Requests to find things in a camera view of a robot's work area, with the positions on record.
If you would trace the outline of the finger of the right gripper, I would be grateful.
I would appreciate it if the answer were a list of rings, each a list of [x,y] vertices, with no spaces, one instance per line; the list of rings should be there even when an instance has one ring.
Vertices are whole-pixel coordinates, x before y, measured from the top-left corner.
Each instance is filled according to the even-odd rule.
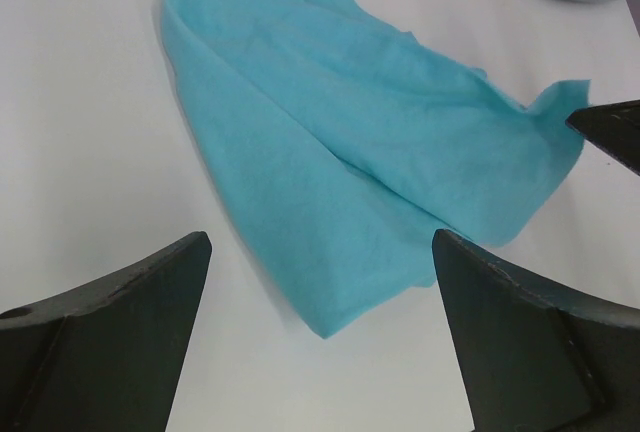
[[[640,171],[640,104],[638,100],[591,106],[566,120],[572,130],[627,169]]]

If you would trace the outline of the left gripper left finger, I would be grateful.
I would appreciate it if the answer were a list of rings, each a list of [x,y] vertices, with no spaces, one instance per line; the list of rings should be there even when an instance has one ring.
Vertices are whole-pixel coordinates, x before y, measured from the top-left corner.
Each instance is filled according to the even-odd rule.
[[[193,232],[1,315],[4,431],[163,431],[212,246]]]

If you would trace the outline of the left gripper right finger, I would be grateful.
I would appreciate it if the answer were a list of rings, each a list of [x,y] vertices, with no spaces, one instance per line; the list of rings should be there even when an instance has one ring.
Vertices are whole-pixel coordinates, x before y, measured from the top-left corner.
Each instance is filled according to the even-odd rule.
[[[477,431],[636,431],[639,312],[439,230],[437,281]]]

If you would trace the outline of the teal t-shirt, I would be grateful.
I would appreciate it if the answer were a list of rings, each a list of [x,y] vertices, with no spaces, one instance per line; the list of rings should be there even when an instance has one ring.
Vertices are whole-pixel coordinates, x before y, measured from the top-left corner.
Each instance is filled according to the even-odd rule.
[[[520,104],[355,0],[162,0],[161,36],[236,231],[323,338],[432,285],[436,231],[512,241],[583,149],[588,81]]]

